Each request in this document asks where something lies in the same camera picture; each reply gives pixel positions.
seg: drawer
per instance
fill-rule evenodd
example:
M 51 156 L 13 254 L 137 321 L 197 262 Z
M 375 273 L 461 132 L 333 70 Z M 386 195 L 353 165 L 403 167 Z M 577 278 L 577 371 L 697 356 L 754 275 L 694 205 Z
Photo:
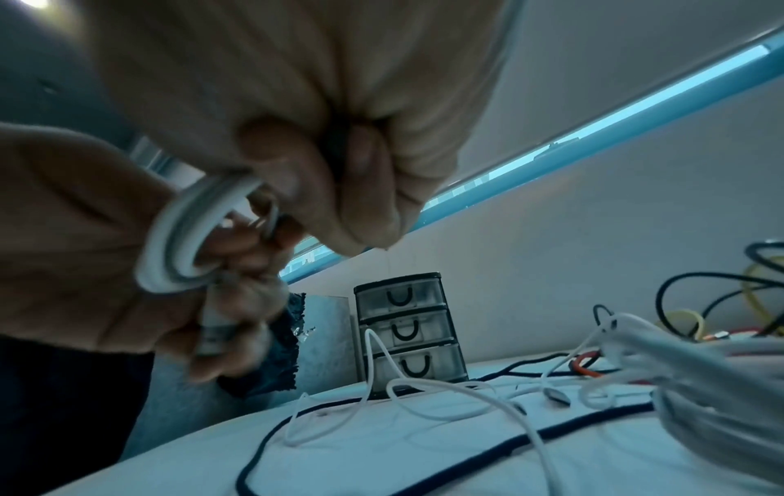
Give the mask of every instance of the drawer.
M 407 275 L 354 288 L 357 316 L 361 321 L 400 311 L 445 305 L 441 275 Z
M 359 335 L 364 336 L 367 328 L 373 329 L 378 334 L 390 353 L 411 346 L 435 345 L 455 337 L 452 318 L 445 307 L 430 311 L 404 311 L 366 320 L 359 325 Z M 361 342 L 362 352 L 367 354 L 365 340 L 362 339 Z M 373 342 L 372 353 L 379 351 L 376 343 Z
M 410 378 L 436 379 L 439 381 L 456 381 L 466 378 L 466 364 L 460 352 L 460 345 L 449 344 L 432 346 L 414 351 L 403 351 L 392 355 L 398 368 Z M 385 356 L 373 360 L 376 378 L 373 391 L 383 391 L 386 383 L 398 377 Z

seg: hand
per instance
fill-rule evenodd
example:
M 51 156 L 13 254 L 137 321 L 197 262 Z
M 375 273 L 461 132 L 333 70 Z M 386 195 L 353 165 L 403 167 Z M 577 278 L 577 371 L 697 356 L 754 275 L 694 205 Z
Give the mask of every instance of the hand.
M 389 247 L 457 167 L 519 0 L 71 0 L 126 115 L 208 172 L 252 168 L 335 251 Z M 356 123 L 336 184 L 315 142 Z
M 218 311 L 243 323 L 227 352 L 193 357 L 204 291 L 142 292 L 133 267 L 147 230 L 172 197 L 118 150 L 72 132 L 0 125 L 0 333 L 87 351 L 158 351 L 193 380 L 256 367 L 270 344 L 264 321 L 286 305 L 277 273 L 298 240 L 273 241 L 240 224 L 219 229 L 200 257 L 243 274 L 220 288 Z

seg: fingernail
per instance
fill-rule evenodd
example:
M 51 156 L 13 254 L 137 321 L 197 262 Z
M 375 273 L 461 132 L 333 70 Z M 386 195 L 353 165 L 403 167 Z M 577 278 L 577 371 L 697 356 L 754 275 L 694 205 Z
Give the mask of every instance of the fingernail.
M 350 173 L 361 175 L 367 172 L 376 157 L 378 142 L 375 133 L 365 126 L 351 128 L 348 143 L 346 168 Z

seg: black pants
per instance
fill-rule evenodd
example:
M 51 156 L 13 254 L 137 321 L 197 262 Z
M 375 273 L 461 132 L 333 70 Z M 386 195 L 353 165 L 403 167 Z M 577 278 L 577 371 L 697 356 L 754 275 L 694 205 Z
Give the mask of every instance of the black pants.
M 153 358 L 0 338 L 0 494 L 37 496 L 116 463 Z

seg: white wall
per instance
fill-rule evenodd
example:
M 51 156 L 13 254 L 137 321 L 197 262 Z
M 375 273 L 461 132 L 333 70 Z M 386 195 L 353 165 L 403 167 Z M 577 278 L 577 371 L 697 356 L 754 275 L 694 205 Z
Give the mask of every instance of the white wall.
M 670 275 L 741 270 L 750 241 L 784 233 L 784 78 L 735 96 L 292 285 L 353 287 L 437 270 L 468 361 L 563 349 L 590 308 L 653 318 Z M 686 283 L 701 309 L 731 283 Z M 721 311 L 719 324 L 748 323 Z
M 781 0 L 528 0 L 454 181 L 531 150 L 784 24 Z

